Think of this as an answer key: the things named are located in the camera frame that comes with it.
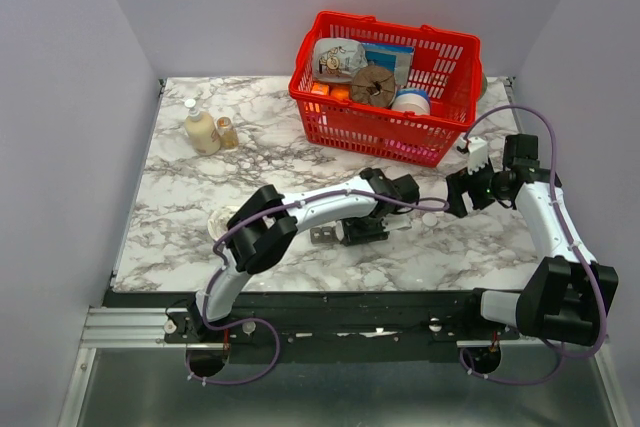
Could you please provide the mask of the grey weekly pill organizer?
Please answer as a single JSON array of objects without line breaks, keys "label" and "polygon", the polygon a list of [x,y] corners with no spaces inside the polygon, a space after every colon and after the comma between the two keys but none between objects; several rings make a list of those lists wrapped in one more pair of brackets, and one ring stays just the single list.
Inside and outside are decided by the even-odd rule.
[{"label": "grey weekly pill organizer", "polygon": [[313,227],[310,229],[310,240],[312,244],[341,243],[343,239],[344,230],[338,224],[333,226]]}]

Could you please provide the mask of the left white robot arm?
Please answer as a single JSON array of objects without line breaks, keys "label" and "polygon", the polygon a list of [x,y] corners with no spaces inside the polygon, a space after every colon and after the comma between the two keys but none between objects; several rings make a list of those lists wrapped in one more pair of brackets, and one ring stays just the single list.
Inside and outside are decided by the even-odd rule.
[{"label": "left white robot arm", "polygon": [[417,206],[419,200],[411,175],[390,179],[371,168],[309,192],[285,194],[271,184],[259,188],[214,241],[213,253],[222,265],[195,295],[188,331],[201,342],[214,340],[251,277],[276,266],[297,235],[331,222],[347,223],[347,234],[380,233],[386,217]]}]

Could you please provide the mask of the white bottle cap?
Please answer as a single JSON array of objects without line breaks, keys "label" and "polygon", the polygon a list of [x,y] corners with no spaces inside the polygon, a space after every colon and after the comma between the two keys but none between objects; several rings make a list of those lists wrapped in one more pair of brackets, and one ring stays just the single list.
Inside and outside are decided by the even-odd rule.
[{"label": "white bottle cap", "polygon": [[438,223],[438,218],[435,214],[426,213],[422,217],[423,223],[428,227],[434,227]]}]

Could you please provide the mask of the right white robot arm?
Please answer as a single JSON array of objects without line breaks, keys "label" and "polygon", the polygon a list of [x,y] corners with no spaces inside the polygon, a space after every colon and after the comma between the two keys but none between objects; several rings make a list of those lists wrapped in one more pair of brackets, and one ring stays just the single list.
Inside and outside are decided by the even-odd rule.
[{"label": "right white robot arm", "polygon": [[618,276],[582,247],[559,179],[539,163],[537,138],[507,136],[501,170],[493,168],[485,140],[470,137],[457,148],[467,164],[446,178],[449,213],[462,218],[494,203],[519,211],[539,259],[521,291],[479,290],[479,304],[460,314],[462,331],[480,339],[500,323],[526,336],[594,346]]}]

